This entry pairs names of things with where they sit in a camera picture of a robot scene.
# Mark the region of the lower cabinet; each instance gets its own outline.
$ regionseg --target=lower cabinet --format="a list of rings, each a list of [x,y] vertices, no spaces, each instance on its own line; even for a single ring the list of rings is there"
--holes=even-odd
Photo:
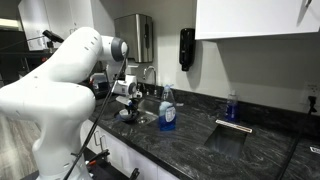
[[[83,143],[93,123],[87,120],[81,128],[81,142]],[[176,180],[178,179],[157,164],[130,148],[104,129],[97,127],[96,136],[92,137],[88,148],[94,153],[102,149],[109,149],[107,161],[127,177],[130,177],[134,168],[139,169],[138,180]]]

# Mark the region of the drain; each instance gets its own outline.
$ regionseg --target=drain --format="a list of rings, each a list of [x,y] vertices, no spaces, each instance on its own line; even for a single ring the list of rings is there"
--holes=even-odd
[[[150,118],[148,118],[148,117],[141,117],[141,118],[139,118],[138,120],[137,120],[137,122],[139,123],[139,124],[146,124],[146,123],[148,123],[150,121]]]

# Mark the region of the bottle cap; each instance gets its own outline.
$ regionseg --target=bottle cap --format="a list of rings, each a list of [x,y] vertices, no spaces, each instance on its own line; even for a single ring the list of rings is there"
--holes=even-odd
[[[173,84],[171,84],[171,85],[168,85],[168,84],[167,84],[167,85],[164,87],[164,90],[165,90],[165,91],[169,91],[172,86],[173,86]]]
[[[232,96],[235,96],[236,95],[236,90],[231,90],[231,93],[230,93]]]

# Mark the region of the wall-mounted dispenser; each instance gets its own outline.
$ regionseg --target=wall-mounted dispenser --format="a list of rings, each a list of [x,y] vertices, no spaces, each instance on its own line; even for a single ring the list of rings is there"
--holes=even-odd
[[[133,14],[114,20],[116,36],[129,46],[128,59],[136,63],[153,61],[153,24],[152,18]]]
[[[194,61],[195,54],[195,29],[185,28],[180,31],[180,52],[179,62],[182,65],[182,71],[189,71]]]

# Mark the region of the electrical outlet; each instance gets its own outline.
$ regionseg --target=electrical outlet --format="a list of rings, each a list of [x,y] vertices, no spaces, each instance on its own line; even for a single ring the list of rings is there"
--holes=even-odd
[[[320,83],[314,83],[314,82],[305,82],[302,90],[301,95],[301,104],[309,105],[308,96],[315,96],[317,99],[319,99],[320,94]]]

